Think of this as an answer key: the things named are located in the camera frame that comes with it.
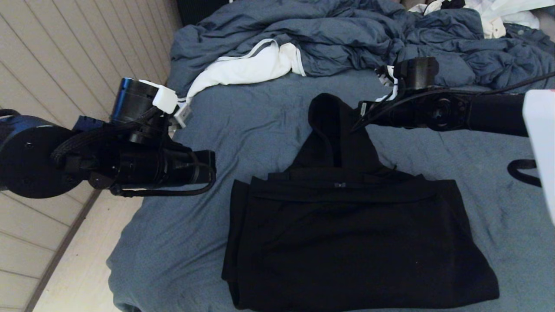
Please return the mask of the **white crumpled clothes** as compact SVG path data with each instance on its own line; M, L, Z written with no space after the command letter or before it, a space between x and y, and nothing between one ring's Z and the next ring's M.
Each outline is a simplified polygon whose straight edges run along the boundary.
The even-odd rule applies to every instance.
M437 9L428 9L429 0L400 0L409 11L423 15ZM485 38L506 35L504 23L521 24L543 30L555 41L555 0L465 0L466 6L478 12Z

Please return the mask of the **black zip hoodie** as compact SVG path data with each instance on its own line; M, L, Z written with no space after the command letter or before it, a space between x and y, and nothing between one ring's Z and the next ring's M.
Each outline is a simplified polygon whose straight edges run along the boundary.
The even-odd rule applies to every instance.
M258 312L448 309L499 298L454 180L388 168L356 111L320 94L289 168L236 180L222 280Z

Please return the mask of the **blue bed sheet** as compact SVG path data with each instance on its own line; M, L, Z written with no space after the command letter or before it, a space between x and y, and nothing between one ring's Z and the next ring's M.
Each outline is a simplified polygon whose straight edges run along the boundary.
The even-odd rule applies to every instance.
M356 107L386 95L372 71L333 77L289 74L258 84L218 85L193 99L174 139L214 150L217 182L195 197L145 198L107 260L114 304L124 312L238 312L221 279L234 180L285 170L311 133L308 108L329 93ZM384 165L429 180L454 179L473 238L501 296L453 312L555 312L555 227L541 189L507 165L533 158L527 138L470 131L368 126Z

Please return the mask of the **white blanket with grey stripe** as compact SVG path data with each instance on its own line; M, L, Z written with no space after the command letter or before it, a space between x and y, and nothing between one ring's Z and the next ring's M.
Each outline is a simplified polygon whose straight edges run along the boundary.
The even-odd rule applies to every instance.
M222 56L194 79L185 97L178 99L179 109L173 116L174 123L180 128L186 127L193 98L207 88L256 84L283 77L290 72L307 76L300 49L290 42L279 44L267 38L258 42L246 55Z

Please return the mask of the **blue denim shirt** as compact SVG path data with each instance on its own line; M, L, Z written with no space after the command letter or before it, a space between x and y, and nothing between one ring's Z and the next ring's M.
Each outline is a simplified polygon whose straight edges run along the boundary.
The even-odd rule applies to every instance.
M503 25L506 30L506 38L518 39L555 56L555 41L553 41L543 30L514 23L504 23Z

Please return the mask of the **small black garment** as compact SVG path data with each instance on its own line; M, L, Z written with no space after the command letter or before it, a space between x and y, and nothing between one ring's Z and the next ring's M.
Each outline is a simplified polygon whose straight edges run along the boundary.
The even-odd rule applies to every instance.
M429 0L428 9L458 9L466 6L465 0Z

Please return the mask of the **crumpled blue duvet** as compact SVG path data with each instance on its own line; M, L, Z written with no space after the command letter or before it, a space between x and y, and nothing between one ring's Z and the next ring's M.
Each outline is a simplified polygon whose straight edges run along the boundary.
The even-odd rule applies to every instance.
M311 77L434 57L436 85L501 89L555 72L555 44L542 44L548 37L539 30L526 34L485 38L470 8L423 16L391 0L238 0L175 33L169 87L186 95L216 59L271 38L293 43Z

